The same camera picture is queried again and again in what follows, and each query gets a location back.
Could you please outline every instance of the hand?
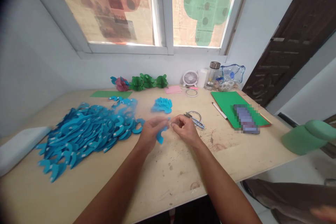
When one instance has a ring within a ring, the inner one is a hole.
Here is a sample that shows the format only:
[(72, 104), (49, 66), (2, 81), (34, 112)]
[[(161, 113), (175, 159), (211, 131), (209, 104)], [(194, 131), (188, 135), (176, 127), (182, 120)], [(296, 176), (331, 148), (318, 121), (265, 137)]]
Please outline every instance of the hand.
[(157, 133), (164, 127), (169, 128), (168, 118), (166, 117), (154, 117), (146, 121), (142, 126), (141, 135), (136, 145), (150, 153), (155, 146)]
[(194, 122), (184, 116), (178, 115), (171, 120), (171, 126), (173, 130), (182, 138), (184, 142), (190, 144), (191, 147), (195, 147), (201, 140), (197, 133)]
[(336, 223), (336, 207), (324, 205), (320, 208), (312, 208), (310, 213), (322, 221)]

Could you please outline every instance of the small fan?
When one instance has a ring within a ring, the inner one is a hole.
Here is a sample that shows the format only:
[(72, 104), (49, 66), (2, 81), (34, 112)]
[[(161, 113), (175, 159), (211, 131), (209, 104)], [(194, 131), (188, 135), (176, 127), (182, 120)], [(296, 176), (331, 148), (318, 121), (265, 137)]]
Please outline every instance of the small fan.
[(189, 70), (184, 73), (184, 75), (182, 76), (182, 79), (183, 79), (183, 86), (186, 86), (186, 85), (196, 86), (198, 74), (193, 70)]

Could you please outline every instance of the window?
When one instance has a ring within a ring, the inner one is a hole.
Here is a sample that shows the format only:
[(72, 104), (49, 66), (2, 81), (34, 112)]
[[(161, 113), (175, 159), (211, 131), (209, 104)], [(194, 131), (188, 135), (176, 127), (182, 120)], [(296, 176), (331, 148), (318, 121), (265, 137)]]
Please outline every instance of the window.
[(41, 0), (80, 57), (223, 55), (242, 0)]
[(173, 0), (175, 46), (221, 46), (232, 0)]
[(154, 45), (152, 0), (65, 0), (89, 43)]

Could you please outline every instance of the pink paper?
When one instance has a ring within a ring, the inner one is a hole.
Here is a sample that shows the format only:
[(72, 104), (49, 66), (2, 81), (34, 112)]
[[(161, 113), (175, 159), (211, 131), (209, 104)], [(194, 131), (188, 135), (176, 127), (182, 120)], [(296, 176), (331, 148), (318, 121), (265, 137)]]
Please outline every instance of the pink paper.
[(166, 91), (166, 94), (174, 94), (174, 93), (182, 92), (180, 86), (170, 86), (170, 87), (165, 87), (164, 89)]

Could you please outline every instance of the window pane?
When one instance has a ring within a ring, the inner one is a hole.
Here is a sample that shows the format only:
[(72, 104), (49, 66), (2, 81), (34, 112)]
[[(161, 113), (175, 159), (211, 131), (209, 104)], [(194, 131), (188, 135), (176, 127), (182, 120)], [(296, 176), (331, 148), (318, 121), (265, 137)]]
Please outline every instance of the window pane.
[(152, 0), (65, 0), (90, 43), (153, 45)]
[(232, 0), (173, 0), (175, 46), (220, 47)]

